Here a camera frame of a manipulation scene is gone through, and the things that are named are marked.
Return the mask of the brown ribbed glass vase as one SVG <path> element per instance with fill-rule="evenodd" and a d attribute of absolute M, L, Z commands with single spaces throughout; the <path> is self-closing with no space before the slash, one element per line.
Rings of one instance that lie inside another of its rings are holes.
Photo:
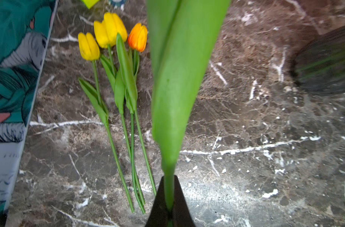
<path fill-rule="evenodd" d="M 290 72 L 295 84 L 308 93 L 345 93 L 345 26 L 304 46 L 294 56 Z"/>

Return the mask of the orange yellow tulip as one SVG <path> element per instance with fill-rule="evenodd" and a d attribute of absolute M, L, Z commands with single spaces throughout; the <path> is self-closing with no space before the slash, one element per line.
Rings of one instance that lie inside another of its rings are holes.
<path fill-rule="evenodd" d="M 132 28 L 132 30 L 131 30 L 131 32 L 130 32 L 130 34 L 128 36 L 128 45 L 130 47 L 130 50 L 133 51 L 133 53 L 132 53 L 132 62 L 133 62 L 133 75 L 134 75 L 135 85 L 136 85 L 137 74 L 138 74 L 139 65 L 140 65 L 140 54 L 139 53 L 142 53 L 145 50 L 145 48 L 146 48 L 147 36 L 148 36 L 147 27 L 145 25 L 142 25 L 141 23 L 137 23 Z M 137 110 L 135 110 L 133 112 L 131 117 L 133 117 L 132 122 L 131 122 L 132 123 L 132 128 L 134 127 L 134 121 L 136 122 L 136 125 L 137 125 L 137 130 L 138 130 L 138 134 L 139 134 L 141 148 L 142 148 L 143 155 L 144 155 L 144 158 L 145 158 L 146 167 L 147 167 L 147 171 L 148 171 L 148 174 L 149 174 L 149 178 L 150 178 L 153 194 L 154 194 L 154 196 L 156 196 L 157 195 L 157 190 L 156 190 L 155 182 L 154 182 L 154 179 L 153 179 L 153 174 L 152 174 L 152 171 L 151 171 L 151 168 L 150 168 L 150 163 L 149 163 L 149 160 L 148 160 L 147 151 L 146 151 L 145 144 L 144 144 L 144 137 L 142 135 L 142 131 L 141 131 L 141 127 L 140 127 L 140 122 L 139 122 Z"/>

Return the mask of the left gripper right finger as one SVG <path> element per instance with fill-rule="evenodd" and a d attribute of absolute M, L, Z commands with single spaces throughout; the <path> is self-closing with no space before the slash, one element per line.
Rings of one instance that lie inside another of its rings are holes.
<path fill-rule="evenodd" d="M 195 227 L 177 176 L 174 176 L 174 205 L 172 210 L 172 226 Z"/>

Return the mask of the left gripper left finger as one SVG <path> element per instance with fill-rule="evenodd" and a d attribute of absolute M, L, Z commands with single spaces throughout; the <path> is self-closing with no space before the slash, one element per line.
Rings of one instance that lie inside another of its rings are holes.
<path fill-rule="evenodd" d="M 164 177 L 161 178 L 157 195 L 151 209 L 149 218 L 145 227 L 167 227 L 168 226 L 168 210 L 166 208 L 164 195 Z"/>

